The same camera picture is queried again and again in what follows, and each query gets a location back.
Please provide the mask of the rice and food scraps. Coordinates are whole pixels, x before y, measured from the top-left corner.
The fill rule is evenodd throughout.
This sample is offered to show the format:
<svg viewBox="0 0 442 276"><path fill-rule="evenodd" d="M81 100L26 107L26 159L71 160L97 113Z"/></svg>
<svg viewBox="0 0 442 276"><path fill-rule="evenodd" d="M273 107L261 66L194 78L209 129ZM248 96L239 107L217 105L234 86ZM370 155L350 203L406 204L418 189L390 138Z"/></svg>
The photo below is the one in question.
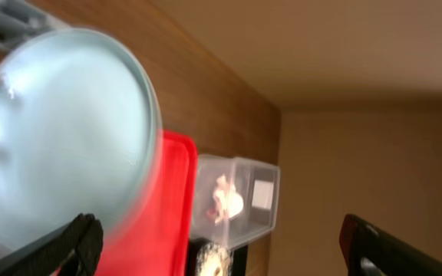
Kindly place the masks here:
<svg viewBox="0 0 442 276"><path fill-rule="evenodd" d="M203 245L196 256L196 276L230 276L233 252L213 242Z"/></svg>

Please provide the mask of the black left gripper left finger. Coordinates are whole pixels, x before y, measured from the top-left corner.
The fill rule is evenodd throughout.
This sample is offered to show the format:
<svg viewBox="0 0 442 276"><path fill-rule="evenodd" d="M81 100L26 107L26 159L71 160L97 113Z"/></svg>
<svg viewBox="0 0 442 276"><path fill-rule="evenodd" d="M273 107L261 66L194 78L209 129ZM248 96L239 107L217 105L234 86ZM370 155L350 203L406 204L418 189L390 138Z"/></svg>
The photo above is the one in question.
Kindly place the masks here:
<svg viewBox="0 0 442 276"><path fill-rule="evenodd" d="M104 230L92 214L0 259L0 276L94 276L104 247Z"/></svg>

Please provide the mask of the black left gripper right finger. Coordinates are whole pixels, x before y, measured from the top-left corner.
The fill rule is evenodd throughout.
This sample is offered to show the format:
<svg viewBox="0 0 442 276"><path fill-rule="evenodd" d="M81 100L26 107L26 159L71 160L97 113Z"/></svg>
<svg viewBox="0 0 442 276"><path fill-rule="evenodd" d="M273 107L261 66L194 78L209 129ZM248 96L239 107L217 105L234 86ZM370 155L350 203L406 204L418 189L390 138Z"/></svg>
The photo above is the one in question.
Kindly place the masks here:
<svg viewBox="0 0 442 276"><path fill-rule="evenodd" d="M353 214L343 220L339 244L349 275L442 276L442 262Z"/></svg>

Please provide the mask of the red snack wrapper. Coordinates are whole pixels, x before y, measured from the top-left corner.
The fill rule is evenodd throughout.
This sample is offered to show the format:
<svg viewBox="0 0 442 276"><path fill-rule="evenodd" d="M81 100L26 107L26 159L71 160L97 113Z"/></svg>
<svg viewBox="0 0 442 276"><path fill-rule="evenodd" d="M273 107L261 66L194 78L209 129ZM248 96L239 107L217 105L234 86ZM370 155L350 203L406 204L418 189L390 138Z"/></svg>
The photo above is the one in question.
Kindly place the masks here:
<svg viewBox="0 0 442 276"><path fill-rule="evenodd" d="M208 209L206 211L206 217L215 222L217 220L218 212L215 209Z"/></svg>

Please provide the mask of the light blue plate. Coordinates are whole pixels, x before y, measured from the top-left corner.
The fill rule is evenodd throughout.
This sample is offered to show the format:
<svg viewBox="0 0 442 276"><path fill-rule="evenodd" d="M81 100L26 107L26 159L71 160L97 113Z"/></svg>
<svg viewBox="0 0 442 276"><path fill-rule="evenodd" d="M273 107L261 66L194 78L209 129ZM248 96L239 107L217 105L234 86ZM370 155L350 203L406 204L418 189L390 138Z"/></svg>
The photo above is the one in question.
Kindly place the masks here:
<svg viewBox="0 0 442 276"><path fill-rule="evenodd" d="M149 77L119 41L66 28L0 63L0 259L92 214L107 241L150 190L161 119Z"/></svg>

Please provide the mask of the white napkin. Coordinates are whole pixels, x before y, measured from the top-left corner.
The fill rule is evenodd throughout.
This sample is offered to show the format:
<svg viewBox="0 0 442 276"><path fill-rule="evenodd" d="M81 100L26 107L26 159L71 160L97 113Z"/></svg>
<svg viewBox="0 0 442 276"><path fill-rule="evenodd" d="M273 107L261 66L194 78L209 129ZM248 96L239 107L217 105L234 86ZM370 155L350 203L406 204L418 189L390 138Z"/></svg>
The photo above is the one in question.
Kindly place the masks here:
<svg viewBox="0 0 442 276"><path fill-rule="evenodd" d="M229 182L225 175L216 179L213 199L218 212L216 224L226 219L234 219L244 208L243 197L237 192L236 186Z"/></svg>

